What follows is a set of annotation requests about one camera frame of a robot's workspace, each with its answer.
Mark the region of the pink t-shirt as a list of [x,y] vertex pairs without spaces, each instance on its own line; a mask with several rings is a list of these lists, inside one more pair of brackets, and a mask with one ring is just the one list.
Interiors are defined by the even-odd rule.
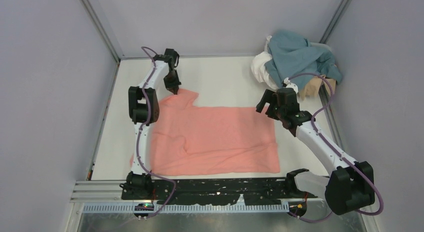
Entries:
[[275,123],[253,107],[195,106],[187,89],[163,98],[148,140],[161,176],[279,173]]

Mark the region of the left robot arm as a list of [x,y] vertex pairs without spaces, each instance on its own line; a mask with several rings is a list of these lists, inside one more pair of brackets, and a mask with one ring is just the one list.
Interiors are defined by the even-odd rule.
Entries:
[[128,188],[124,192],[130,199],[146,200],[154,198],[154,185],[152,172],[145,165],[148,160],[142,155],[149,153],[152,124],[160,115],[157,89],[160,82],[164,82],[165,89],[176,95],[181,82],[176,70],[180,55],[175,49],[167,48],[163,54],[146,46],[141,49],[151,59],[151,68],[141,83],[128,89],[128,114],[134,125],[135,149],[131,171],[126,178]]

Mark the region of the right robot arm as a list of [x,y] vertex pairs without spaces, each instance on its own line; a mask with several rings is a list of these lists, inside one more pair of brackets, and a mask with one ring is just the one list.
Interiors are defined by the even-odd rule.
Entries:
[[288,130],[305,144],[322,163],[329,176],[314,174],[308,169],[298,169],[286,175],[288,187],[308,192],[324,199],[336,215],[352,211],[363,215],[362,208],[378,202],[384,207],[382,196],[374,184],[374,170],[366,162],[358,162],[333,142],[316,122],[310,112],[301,110],[293,88],[283,87],[277,91],[265,90],[256,112],[265,114]]

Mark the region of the white t-shirt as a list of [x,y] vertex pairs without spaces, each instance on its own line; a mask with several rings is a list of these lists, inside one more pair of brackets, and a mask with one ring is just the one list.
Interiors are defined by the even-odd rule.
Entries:
[[278,85],[274,82],[274,80],[271,78],[270,74],[268,73],[265,64],[269,62],[272,59],[271,54],[268,53],[268,44],[271,40],[272,36],[268,35],[266,37],[264,50],[263,52],[256,55],[250,65],[251,72],[254,76],[254,78],[259,83],[265,83],[268,87],[270,87],[273,90],[278,89]]

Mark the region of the beige t-shirt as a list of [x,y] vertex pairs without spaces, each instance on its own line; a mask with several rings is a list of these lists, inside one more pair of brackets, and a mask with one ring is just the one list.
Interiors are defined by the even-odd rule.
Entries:
[[301,100],[304,100],[306,97],[315,98],[319,95],[319,90],[321,86],[324,86],[326,92],[331,95],[332,92],[336,91],[337,81],[333,78],[326,78],[325,75],[322,77],[326,80],[323,81],[318,76],[314,76],[304,87],[299,91],[299,96]]

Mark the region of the blue t-shirt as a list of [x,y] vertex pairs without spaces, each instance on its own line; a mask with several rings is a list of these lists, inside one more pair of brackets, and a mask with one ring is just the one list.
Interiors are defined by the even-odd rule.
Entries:
[[336,66],[336,58],[326,47],[314,46],[305,37],[288,30],[279,30],[271,35],[267,44],[271,60],[264,64],[270,78],[281,88],[286,78],[304,73],[291,81],[301,90],[314,75],[333,79],[337,84],[343,76]]

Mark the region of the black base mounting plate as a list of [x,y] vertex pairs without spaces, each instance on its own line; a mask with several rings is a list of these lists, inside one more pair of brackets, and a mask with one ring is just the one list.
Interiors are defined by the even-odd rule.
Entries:
[[121,183],[123,200],[148,200],[167,205],[234,205],[243,199],[248,206],[276,205],[282,199],[314,198],[311,193],[289,187],[285,177],[176,179],[170,182],[136,176]]

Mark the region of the left aluminium corner post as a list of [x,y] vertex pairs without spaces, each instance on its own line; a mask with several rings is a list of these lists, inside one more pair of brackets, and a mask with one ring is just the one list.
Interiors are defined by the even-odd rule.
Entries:
[[88,17],[90,18],[91,22],[93,23],[95,29],[97,30],[101,40],[104,42],[105,46],[107,47],[108,51],[110,52],[112,58],[114,61],[119,64],[121,59],[114,49],[111,40],[109,39],[109,36],[106,33],[106,30],[104,29],[97,13],[95,12],[94,7],[92,6],[90,0],[80,0],[82,3],[82,6],[84,7],[85,11],[88,14]]

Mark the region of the aluminium corner post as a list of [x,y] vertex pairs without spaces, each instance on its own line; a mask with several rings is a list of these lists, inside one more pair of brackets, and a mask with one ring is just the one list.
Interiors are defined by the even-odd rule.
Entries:
[[328,42],[329,38],[331,37],[331,35],[333,34],[337,25],[341,21],[344,13],[348,9],[351,2],[352,2],[352,0],[341,0],[340,1],[340,3],[338,4],[333,16],[331,17],[330,22],[328,23],[320,41],[319,41],[321,44],[326,44]]
[[114,49],[111,40],[109,39],[109,36],[106,33],[106,30],[104,29],[97,13],[95,12],[94,7],[92,6],[90,0],[80,0],[82,3],[82,6],[84,7],[85,11],[88,14],[88,17],[90,18],[91,22],[93,23],[95,29],[97,30],[101,40],[104,42],[105,46],[107,47],[108,51],[110,52],[112,58],[114,61],[119,64],[121,59]]

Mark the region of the right aluminium corner post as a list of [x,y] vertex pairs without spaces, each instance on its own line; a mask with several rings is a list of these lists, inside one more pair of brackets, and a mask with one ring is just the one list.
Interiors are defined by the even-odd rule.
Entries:
[[352,2],[352,0],[341,0],[340,1],[340,3],[338,4],[333,16],[331,17],[330,22],[328,23],[320,41],[319,41],[321,44],[326,44],[328,42],[329,38],[331,37],[331,35],[333,34],[337,25],[341,21],[344,13],[348,9],[351,2]]

